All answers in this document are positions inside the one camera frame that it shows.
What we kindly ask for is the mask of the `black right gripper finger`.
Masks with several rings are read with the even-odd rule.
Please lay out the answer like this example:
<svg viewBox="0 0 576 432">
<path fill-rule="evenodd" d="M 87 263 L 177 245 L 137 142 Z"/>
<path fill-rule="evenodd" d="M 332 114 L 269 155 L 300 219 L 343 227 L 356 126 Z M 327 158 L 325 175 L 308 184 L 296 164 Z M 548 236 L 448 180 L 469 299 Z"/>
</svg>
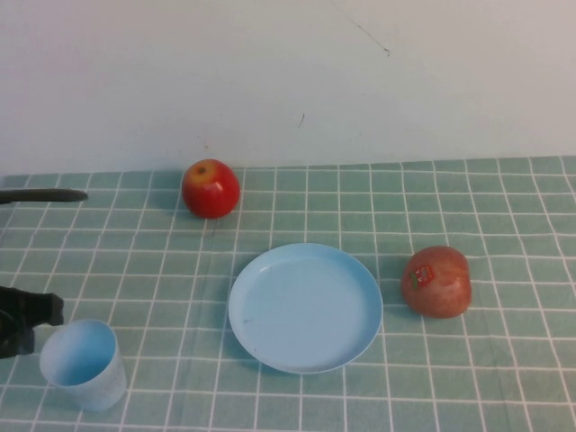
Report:
<svg viewBox="0 0 576 432">
<path fill-rule="evenodd" d="M 64 301 L 54 293 L 26 292 L 1 287 L 1 358 L 30 355 L 35 351 L 35 331 L 40 325 L 64 323 Z"/>
</svg>

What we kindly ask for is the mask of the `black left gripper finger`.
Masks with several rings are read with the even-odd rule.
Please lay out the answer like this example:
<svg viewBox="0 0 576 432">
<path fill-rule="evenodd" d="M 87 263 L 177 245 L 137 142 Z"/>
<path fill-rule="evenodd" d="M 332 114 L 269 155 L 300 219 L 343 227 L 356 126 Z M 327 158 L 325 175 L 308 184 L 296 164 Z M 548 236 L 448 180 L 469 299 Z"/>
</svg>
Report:
<svg viewBox="0 0 576 432">
<path fill-rule="evenodd" d="M 6 189 L 0 193 L 1 204 L 9 203 L 74 203 L 88 199 L 81 190 L 61 188 Z"/>
</svg>

